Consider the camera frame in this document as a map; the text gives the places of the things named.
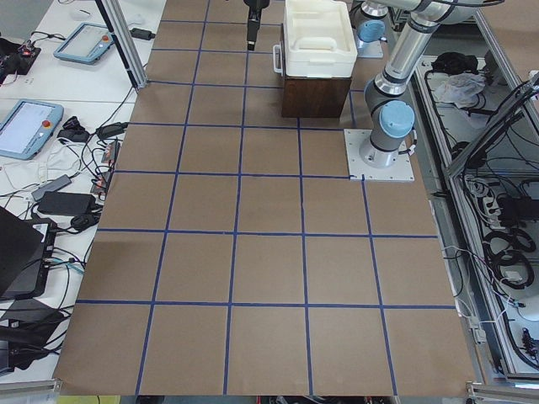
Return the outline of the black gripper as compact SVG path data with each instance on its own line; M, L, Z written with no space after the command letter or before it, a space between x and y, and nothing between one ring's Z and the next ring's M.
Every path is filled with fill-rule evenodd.
M244 3L250 8L247 21L247 47L249 51L254 51L261 22L261 9L267 8L270 0L244 0Z

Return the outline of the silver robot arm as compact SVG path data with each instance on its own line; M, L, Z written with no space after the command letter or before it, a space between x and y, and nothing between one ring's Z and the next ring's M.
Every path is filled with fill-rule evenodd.
M415 116L399 97L403 95L419 58L442 24L457 24L475 11L463 1L354 1L351 22L365 43L378 39L368 26L382 22L390 7L411 13L383 70L368 82L365 100L373 120L370 137L359 148L361 159L376 168L391 167Z
M375 1L353 1L349 11L359 58L382 58L388 7Z

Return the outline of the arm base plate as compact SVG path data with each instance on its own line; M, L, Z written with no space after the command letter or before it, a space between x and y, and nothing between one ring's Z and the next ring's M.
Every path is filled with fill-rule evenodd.
M412 183L414 171L405 140L396 151L380 151L371 144L371 130L344 130L349 179L384 183Z
M358 58L367 58L367 59L382 59L383 50L381 46L381 41L375 40L372 42L365 42L358 39L356 41L357 45L357 57Z

